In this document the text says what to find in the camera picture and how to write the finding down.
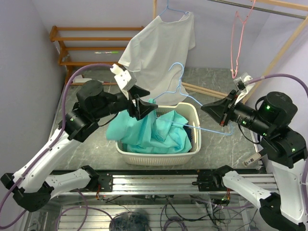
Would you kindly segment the teal t shirt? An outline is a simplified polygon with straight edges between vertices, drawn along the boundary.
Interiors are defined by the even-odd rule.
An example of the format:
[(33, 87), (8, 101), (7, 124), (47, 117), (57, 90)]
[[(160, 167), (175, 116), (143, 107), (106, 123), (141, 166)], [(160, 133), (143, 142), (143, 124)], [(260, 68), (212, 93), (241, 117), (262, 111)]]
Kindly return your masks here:
[(107, 140), (122, 142), (130, 153), (187, 153), (192, 145), (186, 124), (188, 120), (174, 110), (161, 116), (151, 111), (141, 120), (123, 111), (109, 123), (105, 135)]

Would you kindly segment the navy blue t shirt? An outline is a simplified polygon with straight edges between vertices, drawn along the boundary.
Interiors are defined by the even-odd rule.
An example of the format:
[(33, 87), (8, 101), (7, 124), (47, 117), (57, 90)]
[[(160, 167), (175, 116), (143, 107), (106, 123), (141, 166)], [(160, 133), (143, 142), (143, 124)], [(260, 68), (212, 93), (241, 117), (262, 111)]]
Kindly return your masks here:
[(184, 125), (183, 128), (184, 128), (184, 130), (185, 130), (185, 132), (186, 132), (186, 134), (187, 134), (187, 137), (188, 137), (188, 140), (189, 140), (189, 144), (191, 145), (191, 148), (190, 148), (190, 150), (189, 150), (189, 152), (190, 152), (191, 149), (192, 149), (192, 146), (193, 146), (193, 145), (192, 145), (192, 140), (193, 140), (193, 138), (192, 138), (192, 128), (189, 127), (187, 124)]

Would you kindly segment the pink wire hanger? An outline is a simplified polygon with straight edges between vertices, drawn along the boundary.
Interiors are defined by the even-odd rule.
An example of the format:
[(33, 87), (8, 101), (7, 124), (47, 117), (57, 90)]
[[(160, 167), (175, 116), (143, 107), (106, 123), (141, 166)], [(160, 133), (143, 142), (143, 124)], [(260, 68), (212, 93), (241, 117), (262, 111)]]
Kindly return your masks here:
[[(244, 37), (244, 30), (246, 23), (255, 7), (256, 1), (251, 0), (252, 6), (249, 7), (249, 11), (247, 15), (242, 18), (239, 14), (238, 11), (236, 11), (234, 15), (234, 20), (231, 28), (231, 46), (230, 46), (230, 64), (231, 64), (231, 76), (233, 79), (237, 77), (238, 71), (239, 71), (239, 58), (241, 55), (241, 50), (242, 50), (242, 43), (243, 43), (243, 37)], [(236, 26), (237, 24), (240, 23), (241, 25), (241, 31), (239, 38), (236, 39)]]

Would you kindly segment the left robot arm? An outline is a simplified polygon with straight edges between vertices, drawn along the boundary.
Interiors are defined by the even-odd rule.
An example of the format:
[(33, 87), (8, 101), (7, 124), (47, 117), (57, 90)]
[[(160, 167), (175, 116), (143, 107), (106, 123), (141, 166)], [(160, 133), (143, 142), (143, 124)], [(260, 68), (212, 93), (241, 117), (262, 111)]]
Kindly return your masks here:
[(137, 120), (145, 118), (158, 108), (157, 104), (144, 102), (142, 97), (149, 91), (136, 85), (123, 93), (105, 92), (101, 82), (87, 81), (77, 92), (73, 110), (66, 114), (53, 136), (23, 169), (5, 173), (3, 185), (13, 193), (13, 199), (26, 211), (35, 212), (52, 198), (75, 189), (95, 191), (103, 186), (103, 177), (90, 166), (52, 176), (51, 172), (60, 159), (71, 149), (78, 147), (100, 126), (101, 118), (120, 112), (127, 112)]

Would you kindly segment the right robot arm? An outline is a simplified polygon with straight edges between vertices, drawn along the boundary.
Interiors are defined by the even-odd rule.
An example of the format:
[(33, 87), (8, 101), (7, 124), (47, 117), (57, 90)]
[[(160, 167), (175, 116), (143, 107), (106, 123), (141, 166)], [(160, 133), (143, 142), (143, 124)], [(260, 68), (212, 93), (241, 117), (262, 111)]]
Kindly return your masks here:
[(221, 191), (231, 189), (252, 203), (263, 220), (280, 231), (305, 231), (308, 224), (304, 203), (304, 166), (308, 149), (304, 137), (289, 124), (297, 112), (291, 98), (272, 91), (261, 97), (255, 108), (238, 102), (235, 90), (201, 109), (221, 126), (234, 122), (261, 137), (260, 155), (272, 163), (277, 192), (270, 192), (240, 176), (232, 167), (215, 170), (212, 185)]

